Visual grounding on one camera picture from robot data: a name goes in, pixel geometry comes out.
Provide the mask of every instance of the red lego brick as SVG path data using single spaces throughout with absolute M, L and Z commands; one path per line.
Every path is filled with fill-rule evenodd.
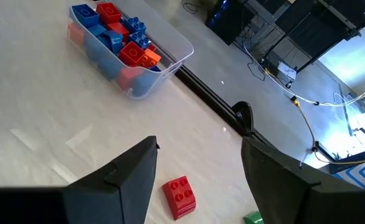
M 158 54 L 150 49 L 146 49 L 145 54 L 141 57 L 138 65 L 144 68 L 152 68 L 159 63 L 160 59 L 161 57 Z
M 145 54 L 144 50 L 133 41 L 126 44 L 119 52 L 119 58 L 127 66 L 135 67 L 139 64 L 141 57 Z
M 134 79 L 143 72 L 142 68 L 122 68 L 116 82 L 122 90 L 126 91 L 131 88 Z
M 121 18 L 120 11 L 110 2 L 97 4 L 97 13 L 105 24 L 119 22 Z
M 77 45 L 84 43 L 84 31 L 76 26 L 74 22 L 68 25 L 69 38 Z
M 195 210 L 196 199 L 186 176 L 165 183 L 163 192 L 174 220 Z
M 148 46 L 147 49 L 150 49 L 150 51 L 155 52 L 156 47 L 155 47 L 155 45 L 151 44 L 151 45 Z
M 120 22 L 107 24 L 107 29 L 113 30 L 118 34 L 123 35 L 123 42 L 127 42 L 130 33 Z

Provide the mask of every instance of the blue lego brick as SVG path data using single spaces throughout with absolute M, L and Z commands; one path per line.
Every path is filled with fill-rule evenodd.
M 130 34 L 128 36 L 127 42 L 134 41 L 139 47 L 145 50 L 150 44 L 151 41 L 147 36 L 144 35 L 142 32 L 135 32 L 134 34 Z
M 111 57 L 111 55 L 102 57 L 98 61 L 98 69 L 101 71 L 101 74 L 109 81 L 118 78 L 122 68 L 123 65 L 117 61 L 114 56 Z
M 145 23 L 141 22 L 138 17 L 121 19 L 121 23 L 126 27 L 129 33 L 142 32 L 145 33 Z
M 86 4 L 72 6 L 72 9 L 77 20 L 85 27 L 94 26 L 100 22 L 100 15 Z
M 90 31 L 90 33 L 92 33 L 95 37 L 97 37 L 107 30 L 100 24 L 95 24 L 94 26 L 89 27 L 88 31 Z
M 108 30 L 103 33 L 103 36 L 106 37 L 111 43 L 111 50 L 114 54 L 118 54 L 119 51 L 123 48 L 123 35 L 116 33 L 113 30 Z
M 155 84 L 156 80 L 158 79 L 157 75 L 153 74 L 145 74 L 142 76 L 138 76 L 134 79 L 133 82 L 133 96 L 141 97 L 147 94 L 152 86 Z
M 88 59 L 97 63 L 104 55 L 109 55 L 107 49 L 101 44 L 101 42 L 109 49 L 111 49 L 110 42 L 104 37 L 95 38 L 91 35 L 85 35 L 84 47 Z
M 160 68 L 158 68 L 158 66 L 153 66 L 152 68 L 150 68 L 150 70 L 151 71 L 154 71 L 154 72 L 162 72 L 161 70 L 160 70 Z

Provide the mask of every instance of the green lego brick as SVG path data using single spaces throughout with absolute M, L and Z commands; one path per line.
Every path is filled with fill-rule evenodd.
M 251 212 L 244 216 L 245 224 L 264 224 L 260 212 Z

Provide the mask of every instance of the table surface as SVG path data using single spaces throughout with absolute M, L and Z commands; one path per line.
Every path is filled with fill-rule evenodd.
M 197 208 L 181 223 L 240 223 L 256 210 L 242 138 L 177 78 L 145 100 L 123 96 L 66 39 L 65 5 L 0 0 L 0 186 L 67 185 L 156 135 L 146 223 L 173 222 L 161 186 L 182 175 Z

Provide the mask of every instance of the plastic bin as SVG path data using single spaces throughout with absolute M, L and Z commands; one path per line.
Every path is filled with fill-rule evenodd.
M 161 60 L 154 68 L 129 67 L 125 65 L 102 41 L 96 38 L 79 22 L 72 6 L 88 4 L 95 11 L 97 4 L 112 2 L 122 13 L 122 18 L 139 17 L 145 23 L 145 35 L 156 46 Z M 184 61 L 193 54 L 194 49 L 178 31 L 161 18 L 143 0 L 113 0 L 97 2 L 78 2 L 69 0 L 68 38 L 88 57 L 104 77 L 115 83 L 130 98 L 142 99 L 159 88 L 169 79 Z

